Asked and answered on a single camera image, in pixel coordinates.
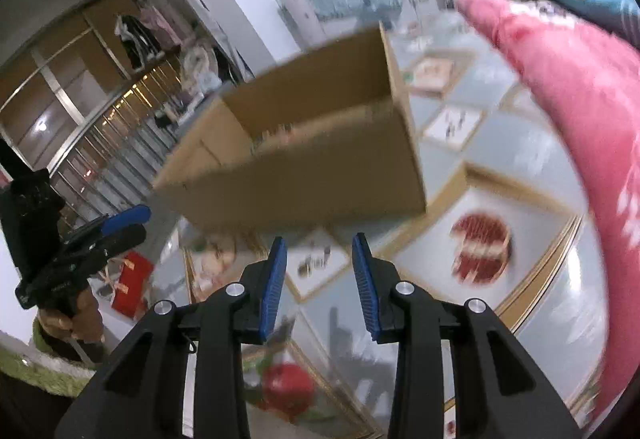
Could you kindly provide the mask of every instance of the black gripper frame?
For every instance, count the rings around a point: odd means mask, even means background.
[[[249,439],[240,344],[264,343],[260,302],[280,246],[286,256],[278,237],[267,260],[248,265],[238,283],[202,303],[176,307],[168,300],[157,302],[72,403],[55,438],[184,437],[187,361],[198,342],[194,439]]]
[[[442,342],[449,340],[456,439],[578,439],[568,408],[520,342],[480,299],[434,299],[361,245],[376,289],[378,343],[399,342],[388,439],[443,437]]]

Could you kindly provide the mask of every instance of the red item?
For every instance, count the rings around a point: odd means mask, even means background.
[[[504,222],[486,213],[470,213],[453,225],[451,235],[463,239],[454,276],[475,284],[489,284],[500,277],[510,258],[511,235]]]
[[[456,0],[456,7],[553,120],[589,197],[609,291],[597,415],[640,363],[640,53],[587,21],[563,24],[510,0]]]
[[[262,397],[271,408],[294,418],[313,404],[313,380],[295,363],[271,365],[262,376]]]
[[[122,259],[122,272],[116,286],[111,307],[129,318],[143,304],[143,291],[146,279],[154,270],[154,265],[135,251],[129,251]]]

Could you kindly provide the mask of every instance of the blue handle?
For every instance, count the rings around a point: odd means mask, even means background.
[[[139,204],[122,213],[108,218],[100,228],[101,234],[106,237],[119,229],[133,224],[145,224],[151,217],[151,210],[144,204]]]

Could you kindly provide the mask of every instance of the hanging clothes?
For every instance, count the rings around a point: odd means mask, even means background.
[[[118,15],[114,33],[122,41],[134,72],[139,72],[151,60],[164,55],[158,40],[135,16]]]
[[[151,31],[165,51],[181,45],[182,40],[155,6],[146,5],[140,10],[140,23]]]
[[[218,60],[209,40],[199,38],[182,46],[180,83],[187,101],[198,93],[209,94],[222,85],[218,72]]]
[[[189,38],[195,38],[193,27],[168,0],[147,0],[146,5],[158,10],[180,40],[180,45]]]

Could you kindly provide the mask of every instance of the metal screw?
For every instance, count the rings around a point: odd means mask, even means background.
[[[239,296],[244,292],[244,285],[237,282],[229,284],[228,286],[226,286],[225,291],[229,296]]]
[[[156,305],[154,305],[154,311],[156,314],[167,314],[171,312],[174,306],[169,300],[160,300]]]
[[[471,298],[471,300],[469,300],[466,303],[469,306],[469,310],[473,311],[474,313],[483,313],[484,310],[486,309],[486,303],[484,303],[480,298]]]
[[[415,287],[409,282],[398,282],[396,284],[396,291],[400,294],[408,295],[415,291]]]

